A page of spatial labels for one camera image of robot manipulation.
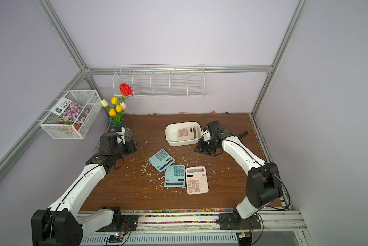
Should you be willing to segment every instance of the white wall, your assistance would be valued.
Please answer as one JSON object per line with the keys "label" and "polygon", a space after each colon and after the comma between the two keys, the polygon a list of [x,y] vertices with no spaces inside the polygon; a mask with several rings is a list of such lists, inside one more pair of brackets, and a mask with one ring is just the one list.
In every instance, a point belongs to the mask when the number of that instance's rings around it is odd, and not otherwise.
{"label": "white wall", "polygon": [[52,0],[90,67],[270,65],[298,0]]}
{"label": "white wall", "polygon": [[[102,93],[110,101],[113,96],[113,76],[93,76]],[[206,96],[180,98],[126,99],[126,113],[218,113],[250,112],[266,79],[264,72],[205,74]]]}
{"label": "white wall", "polygon": [[0,159],[76,73],[34,0],[0,1]]}
{"label": "white wall", "polygon": [[368,1],[309,1],[257,120],[315,245],[368,245]]}
{"label": "white wall", "polygon": [[52,139],[43,130],[0,183],[0,245],[32,245],[31,217],[73,183],[107,124],[100,111],[84,140]]}

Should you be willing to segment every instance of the wire rack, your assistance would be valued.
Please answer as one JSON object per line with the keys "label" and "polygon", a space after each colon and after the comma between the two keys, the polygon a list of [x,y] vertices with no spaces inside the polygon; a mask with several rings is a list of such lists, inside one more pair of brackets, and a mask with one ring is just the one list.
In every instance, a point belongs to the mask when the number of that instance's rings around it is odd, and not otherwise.
{"label": "wire rack", "polygon": [[119,86],[126,83],[134,90],[134,96],[177,97],[204,96],[204,67],[115,67],[113,91],[121,96]]}
{"label": "wire rack", "polygon": [[76,130],[74,122],[72,124],[60,124],[58,115],[51,112],[49,112],[39,125],[54,139],[84,139],[98,112],[102,108],[101,98],[97,91],[94,90],[69,90],[64,97],[82,105],[84,107],[82,112],[89,110],[80,128]]}

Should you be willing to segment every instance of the yellow tulip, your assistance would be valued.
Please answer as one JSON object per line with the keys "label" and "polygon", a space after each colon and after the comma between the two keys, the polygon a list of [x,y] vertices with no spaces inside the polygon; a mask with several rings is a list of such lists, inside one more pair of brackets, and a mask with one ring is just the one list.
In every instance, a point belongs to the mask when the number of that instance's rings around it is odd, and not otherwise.
{"label": "yellow tulip", "polygon": [[112,97],[112,104],[117,104],[117,96]]}
{"label": "yellow tulip", "polygon": [[112,116],[112,117],[116,116],[116,111],[114,111],[114,109],[110,109],[109,110],[109,115]]}
{"label": "yellow tulip", "polygon": [[116,106],[116,111],[119,113],[123,110],[123,107],[121,105]]}

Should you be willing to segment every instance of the red rose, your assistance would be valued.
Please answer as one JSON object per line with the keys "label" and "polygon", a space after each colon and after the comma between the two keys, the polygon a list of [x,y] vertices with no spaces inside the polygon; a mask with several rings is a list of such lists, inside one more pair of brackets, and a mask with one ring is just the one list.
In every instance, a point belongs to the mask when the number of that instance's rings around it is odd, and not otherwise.
{"label": "red rose", "polygon": [[127,84],[121,84],[120,85],[120,91],[124,96],[128,96],[128,95],[134,95],[132,92],[134,90],[132,90],[131,86],[128,86]]}

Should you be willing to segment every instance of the metal base plate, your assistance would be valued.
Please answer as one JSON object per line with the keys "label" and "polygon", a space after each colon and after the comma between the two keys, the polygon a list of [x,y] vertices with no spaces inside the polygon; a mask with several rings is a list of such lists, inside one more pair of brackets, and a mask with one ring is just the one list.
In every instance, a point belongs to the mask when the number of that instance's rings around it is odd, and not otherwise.
{"label": "metal base plate", "polygon": [[138,215],[122,215],[123,222],[120,227],[118,227],[117,224],[112,223],[98,231],[136,231],[138,218]]}
{"label": "metal base plate", "polygon": [[259,221],[258,216],[252,216],[250,218],[247,218],[245,220],[242,220],[241,222],[235,221],[235,218],[232,213],[224,213],[224,214],[218,214],[219,220],[226,221],[226,222],[220,222],[219,228],[221,230],[240,230],[240,229],[260,229],[260,223],[256,222],[256,220]]}

